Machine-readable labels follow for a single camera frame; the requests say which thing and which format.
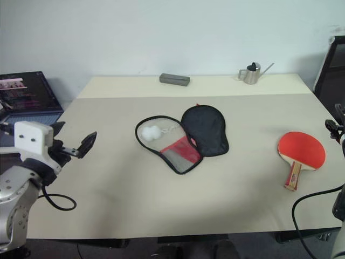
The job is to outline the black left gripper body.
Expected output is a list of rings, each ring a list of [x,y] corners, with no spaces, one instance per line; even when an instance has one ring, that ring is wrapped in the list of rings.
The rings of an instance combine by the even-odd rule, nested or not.
[[[60,167],[70,162],[73,156],[80,158],[80,152],[77,149],[64,147],[61,140],[53,140],[52,146],[48,148],[48,154]]]

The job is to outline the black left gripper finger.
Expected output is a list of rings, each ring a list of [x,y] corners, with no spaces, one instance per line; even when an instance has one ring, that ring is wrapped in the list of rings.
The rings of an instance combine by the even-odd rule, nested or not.
[[[53,137],[57,136],[61,129],[64,127],[65,122],[64,121],[59,121],[55,122],[52,124],[52,129],[53,129]]]
[[[72,150],[72,155],[78,159],[82,159],[93,147],[97,137],[97,132],[93,132],[81,141],[81,145],[77,149]]]

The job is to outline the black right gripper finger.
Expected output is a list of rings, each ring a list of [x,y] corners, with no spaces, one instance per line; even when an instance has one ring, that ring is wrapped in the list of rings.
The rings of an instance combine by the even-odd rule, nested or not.
[[[337,125],[336,122],[326,119],[325,127],[327,130],[329,130],[331,138],[340,138],[339,125]]]
[[[341,104],[335,104],[335,110],[337,113],[337,122],[338,123],[344,123],[345,121],[345,111],[344,111],[344,107]]]

